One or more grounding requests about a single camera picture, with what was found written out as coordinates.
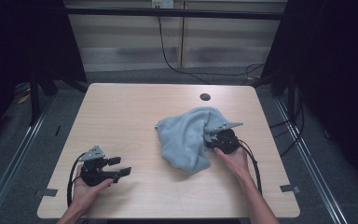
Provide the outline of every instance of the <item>silver metal bracket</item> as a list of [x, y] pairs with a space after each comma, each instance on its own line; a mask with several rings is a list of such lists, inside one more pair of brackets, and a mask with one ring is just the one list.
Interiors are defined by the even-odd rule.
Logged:
[[82, 157], [79, 158], [79, 161], [91, 161], [99, 158], [103, 158], [105, 155], [103, 150], [99, 146], [95, 146], [86, 152]]
[[226, 129], [230, 129], [230, 128], [234, 128], [234, 127], [238, 127], [238, 126], [241, 126], [243, 123], [223, 123], [223, 125], [220, 125], [215, 129], [215, 131], [218, 133], [218, 132], [221, 132], [223, 130], [226, 130]]

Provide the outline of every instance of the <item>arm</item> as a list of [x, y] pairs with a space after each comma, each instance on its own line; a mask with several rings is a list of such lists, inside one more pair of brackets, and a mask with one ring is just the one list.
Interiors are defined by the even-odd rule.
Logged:
[[[76, 176], [80, 176], [82, 166], [82, 164], [77, 166]], [[57, 224], [76, 223], [77, 220], [91, 207], [92, 203], [97, 198], [98, 193], [109, 187], [112, 183], [113, 179], [105, 179], [101, 184], [95, 187], [90, 187], [82, 178], [77, 178], [74, 182], [74, 198], [72, 203]]]
[[242, 148], [237, 148], [233, 153], [226, 155], [220, 148], [216, 147], [213, 150], [237, 177], [245, 196], [251, 223], [279, 223], [249, 173], [246, 152]]

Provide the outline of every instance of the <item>black pole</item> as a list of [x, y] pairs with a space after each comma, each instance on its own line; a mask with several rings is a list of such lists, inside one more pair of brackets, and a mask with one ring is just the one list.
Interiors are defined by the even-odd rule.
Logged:
[[121, 8], [121, 7], [11, 7], [13, 10], [33, 11], [34, 13], [63, 13], [73, 15], [116, 15], [116, 16], [154, 16], [220, 18], [247, 20], [302, 20], [308, 15], [288, 15], [280, 12], [218, 11], [169, 8]]
[[37, 78], [35, 73], [35, 68], [32, 68], [30, 75], [30, 89], [31, 89], [31, 107], [32, 107], [32, 117], [30, 126], [34, 125], [34, 122], [39, 118], [40, 115], [40, 104], [39, 104], [39, 88], [37, 84]]
[[295, 112], [295, 103], [296, 103], [296, 76], [292, 71], [290, 72], [289, 77], [289, 87], [287, 92], [287, 112], [289, 115], [289, 120], [296, 125], [296, 112]]

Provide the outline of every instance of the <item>wall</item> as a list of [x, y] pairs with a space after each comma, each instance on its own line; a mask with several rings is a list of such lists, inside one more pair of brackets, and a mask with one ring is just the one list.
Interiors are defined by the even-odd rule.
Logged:
[[[65, 1], [67, 6], [151, 7], [151, 1]], [[283, 12], [285, 1], [174, 1], [174, 8]], [[70, 15], [87, 72], [167, 67], [156, 17]], [[173, 67], [263, 63], [278, 21], [161, 18]]]

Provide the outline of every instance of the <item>black tape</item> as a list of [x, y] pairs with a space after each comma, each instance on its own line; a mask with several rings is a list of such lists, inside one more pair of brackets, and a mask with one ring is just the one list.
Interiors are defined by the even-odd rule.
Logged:
[[57, 195], [57, 189], [40, 189], [34, 193], [34, 197], [43, 198], [43, 196], [55, 197]]
[[283, 193], [292, 191], [294, 194], [298, 194], [300, 192], [298, 187], [293, 187], [292, 185], [283, 185], [280, 188]]
[[293, 191], [293, 186], [291, 186], [291, 185], [283, 185], [283, 186], [280, 186], [280, 188], [283, 193]]
[[60, 132], [61, 125], [58, 126], [58, 129], [56, 131], [56, 136], [58, 136], [58, 133]]

